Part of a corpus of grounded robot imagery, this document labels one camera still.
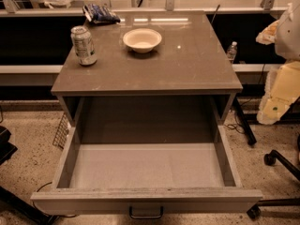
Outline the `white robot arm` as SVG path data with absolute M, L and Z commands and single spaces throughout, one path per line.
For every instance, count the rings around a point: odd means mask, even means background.
M 286 62 L 267 74 L 257 120 L 272 125 L 300 98 L 300 0 L 293 0 L 281 17 L 256 37 L 263 45 L 275 44 L 275 52 Z

